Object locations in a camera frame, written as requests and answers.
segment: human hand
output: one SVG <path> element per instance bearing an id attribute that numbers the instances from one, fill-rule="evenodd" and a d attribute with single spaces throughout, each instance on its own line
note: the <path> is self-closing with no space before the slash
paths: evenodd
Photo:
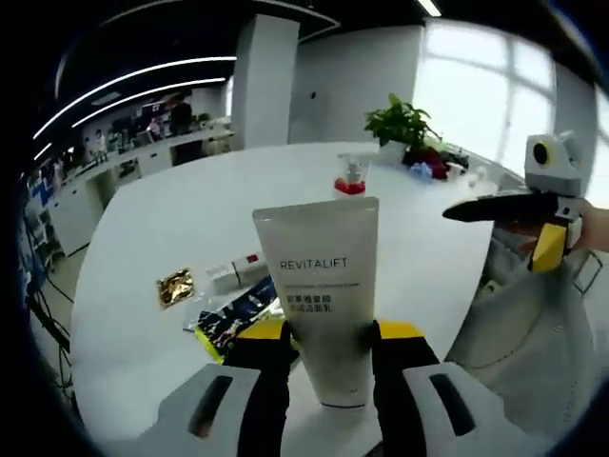
<path id="1" fill-rule="evenodd" d="M 588 249 L 593 248 L 595 233 L 597 231 L 597 222 L 596 222 L 596 214 L 597 209 L 595 209 L 587 200 L 580 199 L 578 201 L 578 210 L 580 211 L 582 225 L 581 225 L 581 237 L 573 246 L 573 249 Z M 522 252 L 531 252 L 535 249 L 535 245 L 537 244 L 538 238 L 540 237 L 541 228 L 543 225 L 525 225 L 525 224 L 507 224 L 501 225 L 500 228 L 510 231 L 512 233 L 517 233 L 518 235 L 529 236 L 534 238 L 531 241 L 527 241 L 522 243 L 519 249 Z"/>

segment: white table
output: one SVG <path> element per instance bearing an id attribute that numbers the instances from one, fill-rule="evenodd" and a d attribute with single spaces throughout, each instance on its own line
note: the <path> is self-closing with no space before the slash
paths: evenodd
<path id="1" fill-rule="evenodd" d="M 198 160 L 121 188 L 82 265 L 72 313 L 76 398 L 94 439 L 135 437 L 159 403 L 211 361 L 182 331 L 184 308 L 161 311 L 155 281 L 192 264 L 213 267 L 260 248 L 251 211 L 331 199 L 337 154 L 370 143 L 260 148 Z M 493 186 L 477 193 L 487 193 Z M 413 322 L 437 356 L 451 348 L 474 297 L 490 223 L 442 210 L 472 195 L 465 179 L 422 183 L 373 167 L 381 201 L 376 316 Z M 376 410 L 323 408 L 300 364 L 290 375 L 284 455 L 364 455 L 381 440 Z"/>

